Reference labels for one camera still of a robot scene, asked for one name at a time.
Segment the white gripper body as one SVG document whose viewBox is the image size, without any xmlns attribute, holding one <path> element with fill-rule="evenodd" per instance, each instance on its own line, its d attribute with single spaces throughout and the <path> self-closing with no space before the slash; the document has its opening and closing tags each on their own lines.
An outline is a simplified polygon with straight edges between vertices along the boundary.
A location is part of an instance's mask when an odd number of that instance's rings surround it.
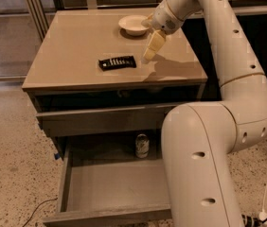
<svg viewBox="0 0 267 227">
<path fill-rule="evenodd" d="M 151 26 L 155 30 L 164 31 L 167 35 L 173 34 L 183 25 L 183 23 L 184 22 L 179 20 L 170 10 L 166 0 L 163 0 L 158 5 L 151 19 Z"/>
</svg>

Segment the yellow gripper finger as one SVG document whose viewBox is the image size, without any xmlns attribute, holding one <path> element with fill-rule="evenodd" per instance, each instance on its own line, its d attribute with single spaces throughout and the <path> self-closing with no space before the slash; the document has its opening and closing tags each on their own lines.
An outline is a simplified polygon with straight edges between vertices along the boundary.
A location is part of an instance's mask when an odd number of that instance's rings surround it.
<svg viewBox="0 0 267 227">
<path fill-rule="evenodd" d="M 152 18 L 153 18 L 153 14 L 151 13 L 146 19 L 144 19 L 141 22 L 141 25 L 146 27 L 146 28 L 151 28 L 152 27 Z"/>
<path fill-rule="evenodd" d="M 143 59 L 150 61 L 166 42 L 166 33 L 163 30 L 154 30 L 148 40 Z"/>
</svg>

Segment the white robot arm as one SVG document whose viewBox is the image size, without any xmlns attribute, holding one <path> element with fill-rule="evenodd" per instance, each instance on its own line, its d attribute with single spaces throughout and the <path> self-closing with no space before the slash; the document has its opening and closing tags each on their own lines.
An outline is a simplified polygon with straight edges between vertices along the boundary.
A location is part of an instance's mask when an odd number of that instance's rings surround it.
<svg viewBox="0 0 267 227">
<path fill-rule="evenodd" d="M 185 19 L 204 15 L 221 100 L 165 117 L 161 149 L 174 227 L 244 227 L 227 166 L 230 152 L 267 135 L 267 78 L 228 0 L 163 0 L 148 19 L 151 60 Z"/>
</svg>

